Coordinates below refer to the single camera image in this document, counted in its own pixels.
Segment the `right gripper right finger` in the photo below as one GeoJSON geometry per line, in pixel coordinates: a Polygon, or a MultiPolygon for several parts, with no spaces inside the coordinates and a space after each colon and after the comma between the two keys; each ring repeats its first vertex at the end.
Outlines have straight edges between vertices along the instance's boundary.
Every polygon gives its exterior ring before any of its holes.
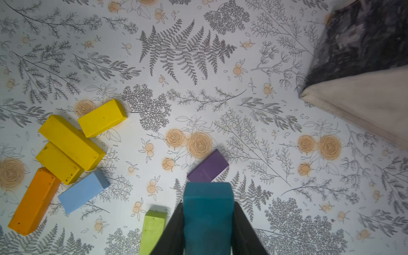
{"type": "Polygon", "coordinates": [[[268,255],[238,202],[234,203],[232,253],[268,255]]]}

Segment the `teal block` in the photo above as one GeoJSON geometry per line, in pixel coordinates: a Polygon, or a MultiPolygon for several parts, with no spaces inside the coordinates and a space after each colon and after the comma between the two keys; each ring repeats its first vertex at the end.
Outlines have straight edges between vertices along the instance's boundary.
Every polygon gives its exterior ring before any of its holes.
{"type": "Polygon", "coordinates": [[[229,183],[187,183],[183,196],[185,254],[231,254],[233,211],[229,183]]]}

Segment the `purple block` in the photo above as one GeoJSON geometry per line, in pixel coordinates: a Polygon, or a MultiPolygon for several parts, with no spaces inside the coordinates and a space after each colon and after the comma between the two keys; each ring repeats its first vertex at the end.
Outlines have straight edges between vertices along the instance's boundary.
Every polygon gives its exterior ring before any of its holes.
{"type": "Polygon", "coordinates": [[[190,182],[211,182],[228,167],[227,160],[216,149],[187,175],[187,179],[190,182]]]}

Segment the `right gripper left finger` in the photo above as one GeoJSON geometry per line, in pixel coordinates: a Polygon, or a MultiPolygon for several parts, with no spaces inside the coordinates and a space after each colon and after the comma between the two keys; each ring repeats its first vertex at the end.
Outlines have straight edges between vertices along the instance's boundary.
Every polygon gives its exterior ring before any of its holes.
{"type": "Polygon", "coordinates": [[[183,203],[179,203],[150,255],[183,255],[184,245],[183,203]]]}

